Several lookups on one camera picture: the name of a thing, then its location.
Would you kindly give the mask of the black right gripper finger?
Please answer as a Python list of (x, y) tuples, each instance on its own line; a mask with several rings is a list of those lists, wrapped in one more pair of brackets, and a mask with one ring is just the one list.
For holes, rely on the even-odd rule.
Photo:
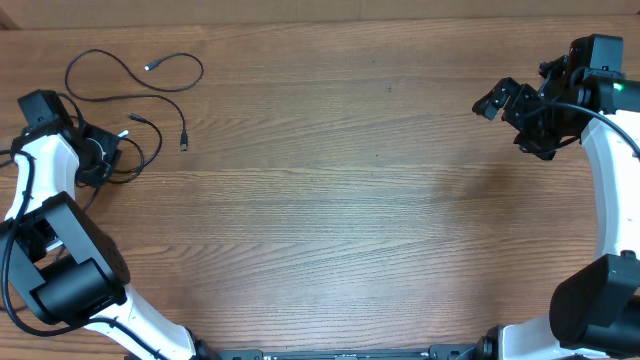
[(532, 154), (540, 160), (552, 160), (556, 154), (558, 139), (554, 136), (534, 136), (521, 132), (513, 143), (523, 153)]
[(492, 121), (498, 111), (506, 106), (508, 100), (520, 92), (520, 88), (521, 84), (513, 78), (502, 78), (486, 95), (474, 103), (472, 112)]

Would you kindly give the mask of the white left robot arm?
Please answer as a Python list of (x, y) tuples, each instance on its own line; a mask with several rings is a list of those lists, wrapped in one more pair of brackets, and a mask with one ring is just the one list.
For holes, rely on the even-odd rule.
[(132, 286), (115, 242), (75, 190), (111, 180), (126, 133), (70, 115), (68, 96), (36, 90), (18, 100), (27, 125), (7, 150), (16, 192), (1, 224), (1, 301), (22, 331), (54, 337), (84, 328), (133, 359), (212, 359), (206, 342), (163, 317)]

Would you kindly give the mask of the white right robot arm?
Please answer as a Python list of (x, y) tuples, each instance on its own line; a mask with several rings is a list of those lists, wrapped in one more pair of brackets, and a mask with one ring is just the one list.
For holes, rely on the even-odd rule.
[(624, 42), (592, 34), (539, 66), (538, 89), (506, 77), (472, 107), (516, 129), (515, 145), (550, 161), (573, 142), (592, 172), (594, 260), (560, 283), (545, 316), (497, 326), (469, 359), (629, 359), (639, 355), (639, 84)]

